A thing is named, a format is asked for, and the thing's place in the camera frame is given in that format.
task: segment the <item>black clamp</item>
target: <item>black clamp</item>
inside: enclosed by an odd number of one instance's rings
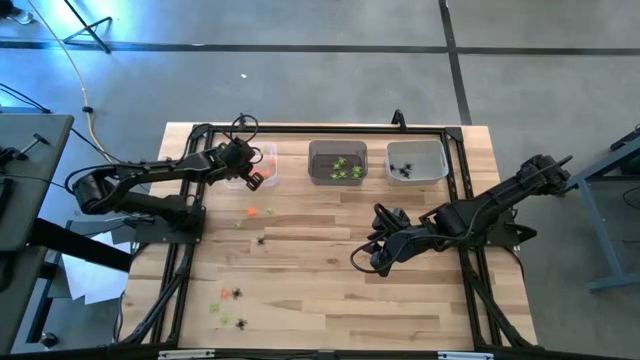
[[[400,109],[397,109],[394,113],[393,113],[393,118],[391,119],[391,125],[396,125],[399,124],[399,128],[400,131],[402,132],[406,132],[407,131],[407,123],[404,121],[404,115],[402,114],[402,111]]]
[[[29,157],[27,156],[27,151],[31,150],[32,147],[36,146],[38,143],[43,143],[45,145],[49,145],[49,141],[43,138],[40,134],[33,134],[35,140],[30,142],[27,146],[25,146],[22,150],[18,150],[14,147],[0,149],[0,168],[10,163],[12,160],[27,160]]]

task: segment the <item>orange toy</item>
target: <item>orange toy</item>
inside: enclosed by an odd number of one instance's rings
[[[227,289],[220,290],[220,299],[226,299],[231,295],[231,291]]]

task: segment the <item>gray metal table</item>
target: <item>gray metal table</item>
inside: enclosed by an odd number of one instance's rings
[[[3,148],[21,149],[33,140],[32,135],[36,132],[51,143],[36,145],[27,153],[29,159],[12,161],[5,166],[5,171],[51,180],[72,124],[73,117],[68,115],[0,115],[0,146]],[[7,211],[0,219],[0,252],[20,251],[14,260],[13,280],[0,292],[3,307],[0,311],[0,354],[11,350],[47,252],[41,246],[25,248],[25,243],[49,184],[32,179],[13,180],[14,191]]]
[[[572,176],[567,183],[565,193],[576,188],[580,191],[582,200],[589,211],[591,224],[596,230],[598,241],[604,251],[609,269],[611,270],[610,276],[589,282],[587,285],[590,290],[604,290],[620,286],[640,284],[640,272],[626,272],[620,264],[620,260],[616,254],[617,252],[609,238],[607,228],[605,227],[604,217],[601,215],[600,210],[598,210],[598,206],[596,205],[596,201],[590,189],[591,182],[626,180],[627,177],[625,176],[605,175],[623,162],[626,162],[636,156],[640,156],[640,137],[629,141],[627,144],[611,152],[611,154],[609,154],[605,159],[598,161],[586,170]]]

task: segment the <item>gray plastic bin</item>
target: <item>gray plastic bin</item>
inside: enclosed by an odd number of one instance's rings
[[[338,158],[346,159],[345,179],[332,179]],[[354,179],[354,166],[362,168],[362,176]],[[358,186],[367,176],[367,144],[362,141],[313,140],[309,143],[309,176],[315,185]]]

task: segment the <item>cable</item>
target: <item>cable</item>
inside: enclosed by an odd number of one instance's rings
[[[262,159],[264,158],[264,154],[262,153],[262,150],[258,149],[257,147],[252,147],[252,149],[253,149],[254,151],[256,151],[258,154],[260,154],[260,160],[255,161],[255,162],[254,162],[254,161],[251,161],[251,164],[252,164],[252,165],[259,164],[259,163],[260,163],[260,161],[262,161]]]
[[[416,241],[430,240],[431,248],[434,249],[437,252],[442,252],[442,251],[450,248],[451,246],[455,246],[454,242],[461,242],[461,241],[466,240],[467,238],[471,237],[472,231],[473,231],[473,225],[475,225],[476,219],[478,218],[478,215],[480,214],[480,211],[483,210],[491,201],[494,201],[495,198],[497,198],[500,195],[506,193],[507,191],[511,191],[512,189],[515,189],[518,186],[522,186],[522,184],[524,182],[526,182],[527,180],[533,178],[534,176],[539,175],[540,173],[543,173],[543,172],[551,169],[552,167],[556,167],[556,166],[560,167],[560,166],[566,164],[572,158],[573,158],[573,156],[567,156],[564,159],[562,159],[562,160],[560,160],[560,161],[558,161],[558,162],[556,162],[554,164],[547,165],[547,166],[543,167],[542,169],[535,171],[533,174],[525,177],[524,179],[516,182],[515,184],[507,187],[506,189],[498,192],[497,194],[493,195],[491,198],[487,199],[473,213],[473,216],[471,217],[471,221],[469,222],[469,226],[467,227],[467,232],[462,236],[446,236],[446,235],[431,234],[431,235],[415,237],[415,238],[413,238],[413,239],[411,239],[409,241],[405,241],[404,244],[402,244],[400,246],[400,248],[398,249],[396,254],[391,258],[391,260],[389,261],[388,264],[386,264],[385,266],[383,266],[383,267],[381,267],[379,269],[368,270],[368,269],[364,269],[364,268],[360,267],[359,265],[357,265],[355,263],[355,255],[359,251],[362,251],[365,247],[370,246],[372,243],[376,242],[375,240],[373,240],[373,241],[370,241],[370,242],[368,242],[368,243],[366,243],[364,245],[359,246],[358,248],[356,248],[356,250],[354,250],[351,253],[351,256],[350,256],[351,265],[354,268],[356,268],[356,270],[358,270],[358,271],[361,271],[361,272],[364,272],[364,273],[367,273],[367,274],[377,274],[377,273],[380,273],[380,272],[388,269],[389,267],[391,267],[391,265],[393,265],[393,263],[396,261],[396,259],[400,256],[400,253],[402,252],[404,247],[410,242],[413,243],[413,242],[416,242]],[[443,239],[443,240],[447,240],[447,241],[445,241],[443,244],[438,244],[436,241],[434,241],[435,239]]]
[[[100,153],[102,156],[108,156],[110,158],[112,158],[113,160],[119,162],[119,163],[123,163],[124,161],[118,159],[117,157],[109,154],[108,152],[100,149],[99,147],[95,146],[91,141],[89,141],[89,139],[87,139],[86,137],[84,137],[82,134],[80,134],[78,132],[78,130],[71,128],[71,131],[73,131],[74,134],[76,134],[82,141],[86,142],[87,144],[89,144],[89,146],[91,146],[95,151],[97,151],[98,153]]]
[[[50,113],[51,113],[51,110],[49,110],[49,109],[45,109],[44,107],[41,107],[40,105],[38,105],[38,104],[36,104],[36,103],[32,103],[32,102],[30,102],[30,101],[28,101],[28,100],[21,99],[21,98],[19,98],[18,96],[16,96],[15,94],[12,94],[12,93],[10,93],[9,91],[7,91],[7,90],[5,90],[5,89],[0,89],[0,91],[7,93],[9,96],[11,96],[11,97],[15,98],[15,99],[16,99],[16,100],[18,100],[18,101],[21,101],[21,102],[23,102],[23,103],[25,103],[25,104],[27,104],[27,105],[33,106],[34,108],[36,108],[36,109],[40,110],[41,112],[43,112],[43,113],[45,113],[45,114],[50,114]]]
[[[522,260],[520,260],[520,256],[518,256],[515,250],[510,246],[503,246],[502,248],[507,250],[507,252],[518,262],[518,265],[520,266],[520,273],[522,273],[522,280],[524,281],[524,265],[522,264]]]
[[[95,132],[93,130],[93,116],[92,116],[93,109],[89,106],[89,97],[87,95],[86,86],[84,85],[84,80],[82,79],[82,75],[80,75],[80,71],[78,70],[78,67],[76,66],[76,63],[73,61],[73,58],[71,57],[71,54],[69,54],[69,51],[64,46],[62,41],[60,41],[60,39],[58,38],[56,33],[53,31],[53,29],[51,29],[51,26],[49,26],[49,23],[47,23],[47,20],[45,20],[44,16],[42,16],[42,14],[40,14],[40,11],[38,11],[38,8],[36,8],[36,6],[33,5],[33,2],[31,0],[27,0],[27,2],[29,2],[29,5],[31,5],[31,7],[33,8],[33,11],[38,15],[40,20],[42,20],[42,23],[47,27],[47,29],[49,30],[51,35],[54,37],[54,39],[56,39],[56,41],[58,42],[58,45],[60,45],[60,47],[64,51],[65,55],[69,59],[69,62],[71,63],[71,66],[73,67],[73,70],[76,73],[78,81],[80,82],[80,87],[81,87],[81,90],[82,90],[82,97],[83,97],[83,101],[84,101],[84,107],[82,108],[82,111],[87,116],[87,127],[89,128],[89,135],[91,135],[91,138],[96,143],[96,146],[100,150],[102,150],[103,152],[106,152],[106,150],[104,149],[104,146],[102,146],[102,144],[100,143],[100,141],[96,137],[96,134],[95,134]],[[111,160],[108,156],[105,156],[104,154],[103,154],[103,156],[104,156],[105,159],[107,159],[108,162],[113,163],[113,160]]]
[[[255,126],[255,130],[253,131],[253,134],[251,134],[251,136],[247,140],[245,140],[245,142],[249,142],[249,141],[253,140],[254,137],[256,137],[256,135],[258,134],[258,128],[260,127],[260,124],[258,123],[258,119],[256,119],[255,117],[253,117],[253,116],[251,116],[249,114],[240,113],[240,116],[238,116],[231,123],[231,129],[229,129],[229,136],[228,136],[229,138],[233,137],[233,128],[236,125],[236,122],[240,121],[240,124],[242,125],[243,124],[242,122],[247,118],[253,120],[256,123],[256,126]]]
[[[129,224],[126,224],[126,223],[124,223],[124,222],[123,222],[122,224],[120,224],[120,225],[118,225],[118,226],[114,226],[114,227],[109,228],[109,229],[100,230],[100,231],[95,231],[95,232],[90,232],[90,233],[86,233],[86,234],[80,234],[80,235],[82,235],[82,236],[93,236],[93,235],[98,235],[98,234],[102,234],[102,233],[104,233],[104,232],[109,232],[109,231],[113,231],[113,230],[120,229],[121,227],[125,227],[125,226],[127,226],[127,225],[129,225]]]
[[[10,87],[8,85],[5,85],[3,83],[0,83],[0,87],[3,87],[3,88],[6,89],[6,90],[1,89],[2,91],[6,92],[7,94],[13,96],[14,98],[16,98],[16,99],[18,99],[20,101],[22,101],[23,103],[31,105],[31,106],[35,107],[36,109],[42,111],[45,114],[50,114],[51,113],[51,110],[49,110],[49,109],[45,108],[44,106],[40,105],[37,101],[35,101],[32,98],[28,97],[27,95],[21,93],[20,91],[14,89],[14,88],[12,88],[12,87]],[[14,93],[22,96],[24,99],[19,98]]]
[[[55,183],[53,181],[49,181],[47,179],[43,179],[43,178],[39,178],[39,177],[35,177],[35,176],[27,176],[27,175],[16,175],[16,174],[0,174],[0,177],[8,177],[8,178],[20,178],[20,179],[31,179],[31,180],[40,180],[40,181],[44,181],[49,185],[54,185],[57,186],[61,189],[66,190],[66,188],[58,183]]]
[[[87,171],[87,170],[111,169],[111,168],[114,168],[116,166],[131,167],[131,168],[141,168],[141,167],[143,167],[142,165],[138,165],[138,164],[116,164],[116,165],[93,165],[93,166],[87,166],[87,167],[84,167],[82,169],[78,169],[76,171],[72,171],[69,175],[67,175],[67,178],[64,180],[64,189],[67,190],[67,192],[69,194],[75,195],[73,190],[71,190],[71,188],[69,187],[69,182],[71,181],[71,178],[74,177],[76,174],[79,174],[79,173],[81,173],[83,171]]]
[[[629,199],[627,199],[627,195],[629,195],[629,193],[637,191],[637,190],[640,190],[640,186],[634,187],[633,189],[629,189],[629,190],[625,191],[622,194],[622,200],[624,200],[624,203],[629,205],[630,207],[632,207],[632,208],[634,208],[636,210],[640,210],[640,206],[633,204],[631,201],[629,201]]]

